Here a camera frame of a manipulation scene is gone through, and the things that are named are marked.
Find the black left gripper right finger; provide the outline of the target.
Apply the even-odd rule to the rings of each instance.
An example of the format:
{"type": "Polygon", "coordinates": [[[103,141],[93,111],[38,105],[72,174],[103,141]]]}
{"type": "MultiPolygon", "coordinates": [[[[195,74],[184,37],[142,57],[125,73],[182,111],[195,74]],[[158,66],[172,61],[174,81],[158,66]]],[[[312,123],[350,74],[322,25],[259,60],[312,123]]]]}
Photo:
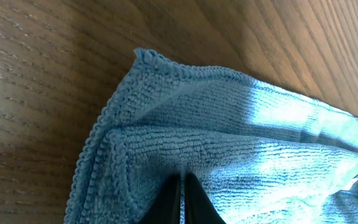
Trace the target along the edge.
{"type": "Polygon", "coordinates": [[[226,224],[194,173],[189,173],[185,177],[185,223],[226,224]]]}

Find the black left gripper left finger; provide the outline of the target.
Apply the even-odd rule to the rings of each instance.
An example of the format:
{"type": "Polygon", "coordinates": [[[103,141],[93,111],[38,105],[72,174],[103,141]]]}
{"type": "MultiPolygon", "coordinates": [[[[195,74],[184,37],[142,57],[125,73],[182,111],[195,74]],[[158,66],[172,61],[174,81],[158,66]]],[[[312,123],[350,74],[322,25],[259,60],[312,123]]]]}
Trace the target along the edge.
{"type": "Polygon", "coordinates": [[[181,177],[179,174],[171,175],[138,224],[179,224],[180,199],[181,177]]]}

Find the blue microfiber cloth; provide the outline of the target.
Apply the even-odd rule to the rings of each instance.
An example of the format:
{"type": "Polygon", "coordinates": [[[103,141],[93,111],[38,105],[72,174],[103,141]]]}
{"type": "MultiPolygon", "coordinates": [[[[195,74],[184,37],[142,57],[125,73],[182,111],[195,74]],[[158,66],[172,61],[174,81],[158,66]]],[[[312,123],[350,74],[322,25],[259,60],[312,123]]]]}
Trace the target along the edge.
{"type": "Polygon", "coordinates": [[[226,223],[358,223],[358,117],[138,48],[76,163],[65,223],[134,223],[194,173],[226,223]]]}

